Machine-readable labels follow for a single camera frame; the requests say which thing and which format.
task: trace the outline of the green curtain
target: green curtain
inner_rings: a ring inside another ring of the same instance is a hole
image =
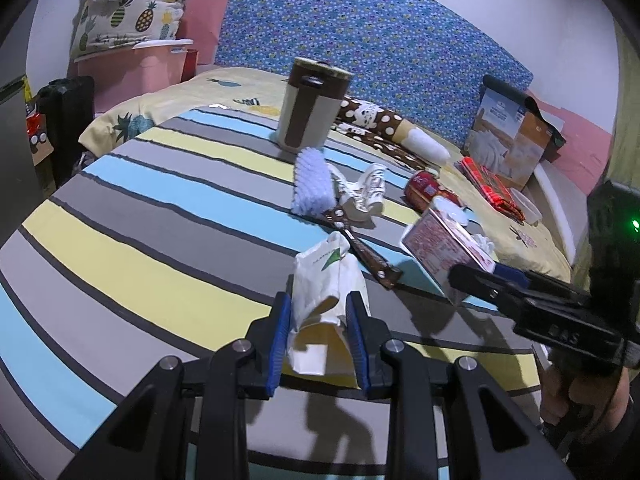
[[[640,189],[640,58],[615,23],[618,40],[620,82],[618,110],[609,151],[606,175]],[[591,247],[586,234],[578,244],[572,272],[572,283],[589,288]]]

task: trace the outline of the blue floral headboard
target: blue floral headboard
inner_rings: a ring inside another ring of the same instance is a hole
[[[296,56],[356,77],[350,93],[461,146],[482,76],[521,90],[532,73],[435,0],[229,0],[216,63],[288,75]]]

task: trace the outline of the metal screw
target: metal screw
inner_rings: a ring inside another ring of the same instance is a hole
[[[238,339],[237,341],[234,341],[233,344],[231,345],[231,348],[233,348],[236,352],[241,354],[251,350],[251,347],[252,347],[251,341],[248,341],[247,339]]]
[[[162,370],[173,370],[178,364],[180,364],[180,361],[176,356],[168,355],[167,357],[160,359],[159,364]]]
[[[470,372],[471,370],[475,370],[478,366],[478,361],[469,357],[468,355],[463,355],[458,361],[458,366],[463,370]]]
[[[385,343],[385,348],[392,354],[399,354],[402,350],[404,350],[404,343],[399,339],[390,339]]]

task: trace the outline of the black suitcase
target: black suitcase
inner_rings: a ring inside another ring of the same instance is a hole
[[[38,92],[38,111],[47,118],[53,146],[51,162],[57,187],[71,178],[84,147],[78,137],[94,120],[94,78],[56,79]]]

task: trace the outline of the striped tablecloth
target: striped tablecloth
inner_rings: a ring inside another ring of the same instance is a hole
[[[289,214],[293,156],[270,140],[275,127],[213,107],[170,119],[74,177],[2,247],[0,426],[38,476],[55,478],[160,358],[192,360],[243,336],[285,290],[295,254],[326,238]],[[475,355],[535,418],[531,343],[489,306],[440,296],[398,248],[417,219],[401,199],[410,174],[352,142],[330,139],[325,156],[350,180],[388,167],[385,216],[359,232],[404,269],[393,292],[366,274],[373,316],[425,355]],[[269,402],[248,401],[252,478],[383,475],[388,404],[352,384],[283,384]]]

